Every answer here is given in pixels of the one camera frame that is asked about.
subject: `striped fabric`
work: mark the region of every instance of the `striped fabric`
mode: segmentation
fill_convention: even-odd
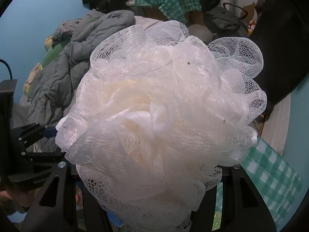
[[[52,40],[55,41],[53,45],[56,45],[58,42],[61,42],[66,39],[71,39],[78,23],[81,21],[81,18],[72,20],[72,21],[63,21],[55,33],[52,35]]]

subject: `metal bolt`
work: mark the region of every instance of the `metal bolt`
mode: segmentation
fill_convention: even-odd
[[[64,161],[58,163],[58,167],[60,168],[63,168],[65,166],[66,166],[66,163]]]
[[[235,169],[240,169],[240,165],[239,165],[239,164],[236,164],[236,165],[233,166],[233,168],[235,168]]]

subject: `white mesh sponge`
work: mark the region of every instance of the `white mesh sponge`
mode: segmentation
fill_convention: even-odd
[[[177,21],[134,25],[91,55],[56,144],[100,205],[131,230],[187,231],[190,212],[241,162],[265,110],[263,68],[246,38],[207,47]]]

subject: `blue wall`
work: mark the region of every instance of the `blue wall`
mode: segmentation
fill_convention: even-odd
[[[18,79],[14,101],[19,102],[30,70],[42,62],[45,39],[62,21],[81,18],[89,10],[82,0],[13,0],[0,18],[0,58]],[[0,63],[0,81],[9,79]]]

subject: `gray comforter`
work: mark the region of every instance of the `gray comforter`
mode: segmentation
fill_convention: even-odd
[[[70,105],[74,90],[89,70],[90,55],[98,44],[126,27],[135,24],[128,10],[103,14],[90,11],[78,24],[71,41],[56,60],[53,60],[33,81],[33,95],[28,123],[55,126]],[[55,150],[55,139],[43,138],[35,145],[38,152]]]

